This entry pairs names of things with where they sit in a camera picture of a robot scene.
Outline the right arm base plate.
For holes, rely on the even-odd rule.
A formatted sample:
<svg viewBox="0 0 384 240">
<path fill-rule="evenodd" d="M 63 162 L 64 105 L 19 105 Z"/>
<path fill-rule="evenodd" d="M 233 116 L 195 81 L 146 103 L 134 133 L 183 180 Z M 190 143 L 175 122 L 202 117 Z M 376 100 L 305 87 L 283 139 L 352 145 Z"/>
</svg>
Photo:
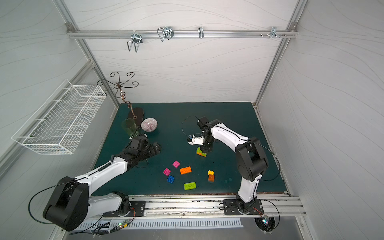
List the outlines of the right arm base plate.
<svg viewBox="0 0 384 240">
<path fill-rule="evenodd" d="M 223 200 L 220 208 L 225 216 L 259 216 L 264 214 L 264 208 L 260 199 L 254 199 L 248 203 L 244 203 L 242 200 L 226 199 Z"/>
</svg>

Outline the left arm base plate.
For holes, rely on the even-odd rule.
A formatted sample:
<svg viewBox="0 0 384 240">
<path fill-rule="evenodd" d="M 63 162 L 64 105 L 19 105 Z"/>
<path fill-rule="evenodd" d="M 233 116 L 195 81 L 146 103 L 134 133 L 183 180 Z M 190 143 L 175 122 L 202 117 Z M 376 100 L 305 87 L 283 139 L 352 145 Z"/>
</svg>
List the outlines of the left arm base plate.
<svg viewBox="0 0 384 240">
<path fill-rule="evenodd" d="M 104 218 L 133 218 L 143 217 L 145 213 L 145 201 L 129 201 L 124 203 L 123 208 L 114 212 L 107 212 L 103 214 Z"/>
</svg>

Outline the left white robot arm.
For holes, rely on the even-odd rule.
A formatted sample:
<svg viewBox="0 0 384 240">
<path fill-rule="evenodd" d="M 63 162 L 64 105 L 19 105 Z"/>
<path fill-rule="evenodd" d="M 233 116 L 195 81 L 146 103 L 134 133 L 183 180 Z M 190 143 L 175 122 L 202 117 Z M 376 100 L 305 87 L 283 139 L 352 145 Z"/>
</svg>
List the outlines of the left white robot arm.
<svg viewBox="0 0 384 240">
<path fill-rule="evenodd" d="M 75 230 L 84 220 L 103 214 L 124 217 L 130 213 L 129 196 L 114 192 L 93 196 L 100 187 L 161 153 L 162 147 L 150 143 L 146 135 L 134 137 L 122 152 L 113 155 L 100 167 L 75 178 L 64 177 L 55 189 L 43 211 L 43 218 L 67 232 Z"/>
</svg>

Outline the blue brick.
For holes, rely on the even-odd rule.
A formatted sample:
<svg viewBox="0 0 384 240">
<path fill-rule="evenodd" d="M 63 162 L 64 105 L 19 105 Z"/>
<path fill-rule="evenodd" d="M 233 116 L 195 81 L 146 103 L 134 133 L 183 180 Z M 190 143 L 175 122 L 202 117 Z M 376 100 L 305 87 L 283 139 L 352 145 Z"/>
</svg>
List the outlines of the blue brick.
<svg viewBox="0 0 384 240">
<path fill-rule="evenodd" d="M 167 182 L 170 183 L 170 184 L 173 184 L 175 181 L 175 177 L 169 175 L 168 178 L 167 178 Z"/>
</svg>

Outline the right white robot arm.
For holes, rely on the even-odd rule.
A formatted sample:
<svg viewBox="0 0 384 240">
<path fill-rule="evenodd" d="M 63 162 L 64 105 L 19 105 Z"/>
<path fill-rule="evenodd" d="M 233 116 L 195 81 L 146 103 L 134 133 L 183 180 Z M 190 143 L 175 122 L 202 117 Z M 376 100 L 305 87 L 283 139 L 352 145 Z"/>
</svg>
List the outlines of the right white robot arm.
<svg viewBox="0 0 384 240">
<path fill-rule="evenodd" d="M 269 166 L 268 158 L 259 139 L 242 136 L 219 120 L 200 118 L 197 125 L 201 137 L 191 137 L 190 145 L 199 145 L 203 153 L 213 151 L 214 142 L 220 141 L 236 155 L 237 169 L 242 176 L 236 204 L 241 214 L 248 214 L 257 200 L 257 188 Z"/>
</svg>

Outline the orange 2x3 brick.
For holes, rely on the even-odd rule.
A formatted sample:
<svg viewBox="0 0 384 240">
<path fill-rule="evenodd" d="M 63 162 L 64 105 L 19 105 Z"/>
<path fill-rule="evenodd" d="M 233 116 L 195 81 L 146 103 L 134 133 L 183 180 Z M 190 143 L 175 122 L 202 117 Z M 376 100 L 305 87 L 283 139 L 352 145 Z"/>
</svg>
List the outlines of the orange 2x3 brick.
<svg viewBox="0 0 384 240">
<path fill-rule="evenodd" d="M 180 174 L 181 175 L 189 174 L 191 172 L 192 172 L 192 168 L 190 166 L 184 167 L 184 168 L 180 169 Z"/>
</svg>

